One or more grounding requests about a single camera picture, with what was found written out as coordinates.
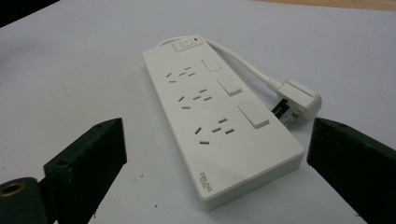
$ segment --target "power strip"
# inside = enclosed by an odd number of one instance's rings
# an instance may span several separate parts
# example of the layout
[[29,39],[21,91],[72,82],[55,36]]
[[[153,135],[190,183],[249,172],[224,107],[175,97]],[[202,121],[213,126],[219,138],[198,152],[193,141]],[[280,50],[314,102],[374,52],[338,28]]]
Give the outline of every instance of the power strip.
[[298,169],[303,147],[203,38],[143,57],[206,211]]

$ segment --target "white surface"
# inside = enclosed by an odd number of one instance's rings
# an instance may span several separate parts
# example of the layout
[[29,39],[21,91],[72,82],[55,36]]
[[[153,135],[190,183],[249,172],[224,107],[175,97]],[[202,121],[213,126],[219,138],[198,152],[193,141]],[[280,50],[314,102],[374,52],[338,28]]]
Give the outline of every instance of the white surface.
[[[62,0],[0,28],[0,182],[41,179],[44,163],[93,124],[123,117],[129,160],[91,223],[364,223],[305,161],[204,212],[141,52],[198,33],[271,77],[318,91],[320,117],[396,148],[395,21],[394,12],[253,1]],[[311,129],[299,122],[292,130],[305,149]]]
[[206,211],[299,167],[301,144],[200,36],[143,58]]

